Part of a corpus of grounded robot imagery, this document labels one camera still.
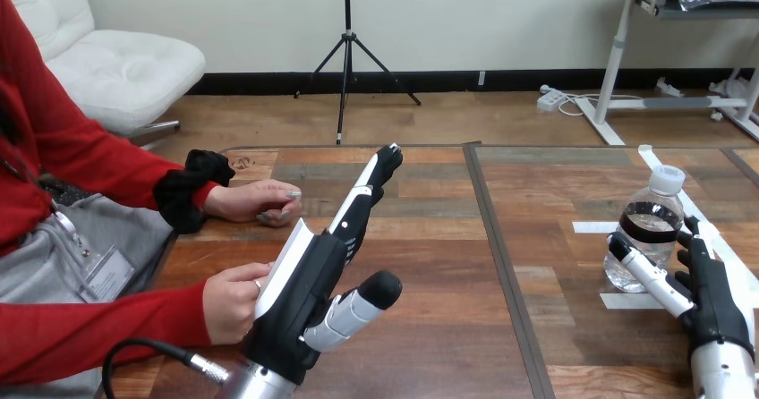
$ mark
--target bottle cap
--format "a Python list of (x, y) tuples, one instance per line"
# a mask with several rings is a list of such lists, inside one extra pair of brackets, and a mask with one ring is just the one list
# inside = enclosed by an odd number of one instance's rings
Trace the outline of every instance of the bottle cap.
[(652, 191), (671, 196), (680, 192), (685, 180), (686, 173), (678, 168), (669, 165), (657, 165), (651, 173), (648, 187)]

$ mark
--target white wall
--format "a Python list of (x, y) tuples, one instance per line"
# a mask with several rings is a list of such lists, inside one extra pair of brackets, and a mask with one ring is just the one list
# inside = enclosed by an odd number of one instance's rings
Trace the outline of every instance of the white wall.
[[(343, 0), (90, 0), (101, 29), (190, 41), (208, 72), (308, 72), (339, 40)], [(354, 30), (394, 71), (604, 68), (622, 0), (353, 0)], [(759, 21), (632, 22), (626, 68), (754, 66)], [(376, 70), (356, 55), (355, 69)], [(340, 68), (333, 59), (328, 70)]]

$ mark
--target red sweater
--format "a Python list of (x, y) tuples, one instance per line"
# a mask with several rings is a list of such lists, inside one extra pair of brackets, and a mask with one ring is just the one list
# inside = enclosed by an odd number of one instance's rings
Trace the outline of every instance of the red sweater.
[[(154, 184), (168, 170), (183, 169), (87, 119), (43, 63), (11, 0), (0, 0), (0, 106), (19, 128), (16, 146), (35, 175), (44, 168), (126, 206), (155, 209)], [(23, 171), (4, 138), (0, 157)], [(209, 184), (196, 192), (195, 203), (201, 205), (212, 188)], [(3, 167), (0, 190), (2, 257), (49, 216), (50, 196)], [(130, 336), (208, 345), (203, 285), (103, 304), (0, 303), (0, 386), (41, 383), (96, 368), (115, 343)], [(120, 353), (119, 361), (147, 355), (134, 347)]]

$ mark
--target id badge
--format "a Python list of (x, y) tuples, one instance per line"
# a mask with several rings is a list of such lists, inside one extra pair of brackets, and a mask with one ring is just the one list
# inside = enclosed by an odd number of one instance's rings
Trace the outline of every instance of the id badge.
[(87, 286), (80, 286), (79, 295), (87, 303), (111, 302), (121, 293), (134, 275), (134, 267), (114, 246), (101, 258), (84, 268)]

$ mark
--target black scrunchie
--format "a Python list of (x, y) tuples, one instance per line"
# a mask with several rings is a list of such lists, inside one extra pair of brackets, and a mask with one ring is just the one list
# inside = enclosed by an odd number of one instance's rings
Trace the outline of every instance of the black scrunchie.
[(192, 203), (192, 195), (209, 181), (223, 186), (235, 176), (226, 157), (206, 150), (192, 150), (184, 170), (171, 170), (153, 187), (158, 212), (178, 233), (196, 233), (205, 216)]

